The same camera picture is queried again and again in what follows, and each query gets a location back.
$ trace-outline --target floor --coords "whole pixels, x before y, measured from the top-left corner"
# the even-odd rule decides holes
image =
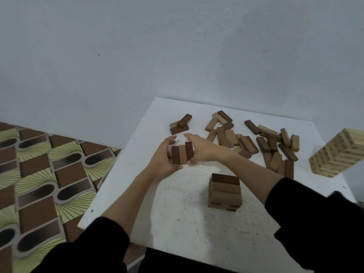
[[[28,273],[54,246],[78,238],[120,151],[0,122],[0,272]],[[144,253],[131,243],[124,262]]]

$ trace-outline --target white tabletop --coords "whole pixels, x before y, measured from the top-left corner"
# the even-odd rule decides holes
[[[301,150],[297,154],[299,160],[295,162],[295,179],[325,196],[337,190],[350,201],[355,201],[341,174],[327,178],[311,173],[308,158],[324,145],[312,122],[156,98],[79,227],[85,229],[128,188],[148,164],[158,145],[170,135],[170,123],[189,113],[192,115],[189,132],[207,137],[205,126],[211,115],[221,109],[233,119],[235,133],[249,135],[254,142],[256,136],[244,125],[245,120],[250,119],[256,125],[262,124],[276,131],[284,127],[289,134],[299,135]],[[180,133],[177,140],[177,144],[184,144],[186,138]],[[253,155],[251,160],[264,165],[261,153]],[[274,238],[278,224],[243,183],[243,206],[237,212],[207,207],[207,189],[212,173],[232,175],[223,165],[208,162],[195,167],[184,166],[159,184],[153,184],[139,211],[131,242],[232,271],[304,271]]]

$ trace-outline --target hand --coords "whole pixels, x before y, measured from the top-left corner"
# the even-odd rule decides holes
[[[176,136],[169,136],[157,148],[149,164],[145,168],[153,180],[161,180],[174,173],[179,169],[183,169],[182,165],[174,165],[168,160],[168,146],[175,144]]]
[[[214,144],[197,134],[185,133],[184,136],[195,147],[195,156],[189,161],[190,166],[195,165],[199,161],[220,161],[226,152],[231,151],[229,148]]]

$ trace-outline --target white wall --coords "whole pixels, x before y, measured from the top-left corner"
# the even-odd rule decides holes
[[[364,129],[363,7],[0,0],[0,121],[122,147],[160,96],[312,120],[329,140]],[[363,174],[346,174],[361,200]]]

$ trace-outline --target person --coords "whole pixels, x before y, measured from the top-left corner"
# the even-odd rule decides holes
[[[359,206],[337,191],[324,197],[196,134],[186,133],[185,137],[192,142],[195,152],[189,165],[218,161],[238,176],[280,225],[275,238],[304,269],[316,272],[360,270],[364,213]],[[168,146],[175,143],[175,138],[170,136],[161,143],[129,188],[78,239],[55,246],[34,272],[126,272],[122,259],[149,187],[154,181],[183,168],[171,164],[168,158]],[[226,271],[148,248],[139,272],[153,269]]]

